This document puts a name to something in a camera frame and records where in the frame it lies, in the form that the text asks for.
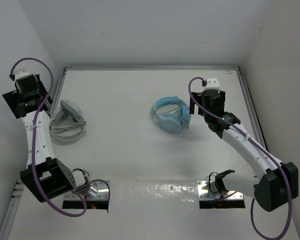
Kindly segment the white headphones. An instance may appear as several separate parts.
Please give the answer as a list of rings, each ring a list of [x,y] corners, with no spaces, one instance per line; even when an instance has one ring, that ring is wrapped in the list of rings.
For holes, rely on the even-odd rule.
[[[60,144],[72,144],[86,134],[87,121],[82,110],[74,102],[63,99],[59,105],[50,119],[50,136]]]

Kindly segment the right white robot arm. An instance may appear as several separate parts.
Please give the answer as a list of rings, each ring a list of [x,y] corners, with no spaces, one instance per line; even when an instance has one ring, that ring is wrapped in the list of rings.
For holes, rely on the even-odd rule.
[[[208,128],[220,139],[232,146],[254,170],[257,180],[244,180],[234,170],[225,170],[215,179],[219,193],[227,191],[227,185],[239,185],[242,192],[254,198],[267,212],[286,204],[288,197],[299,196],[299,170],[292,162],[284,163],[266,151],[248,135],[239,118],[225,111],[226,93],[208,89],[190,93],[190,114],[198,106],[198,114],[204,117]]]

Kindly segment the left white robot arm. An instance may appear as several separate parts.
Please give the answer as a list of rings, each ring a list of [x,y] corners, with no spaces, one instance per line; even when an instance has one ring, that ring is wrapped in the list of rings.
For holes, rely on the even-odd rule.
[[[40,107],[47,90],[38,74],[24,69],[11,74],[15,90],[3,94],[4,100],[26,131],[28,160],[20,172],[21,181],[41,203],[53,199],[88,182],[87,172],[71,171],[53,151],[48,113],[52,100]]]

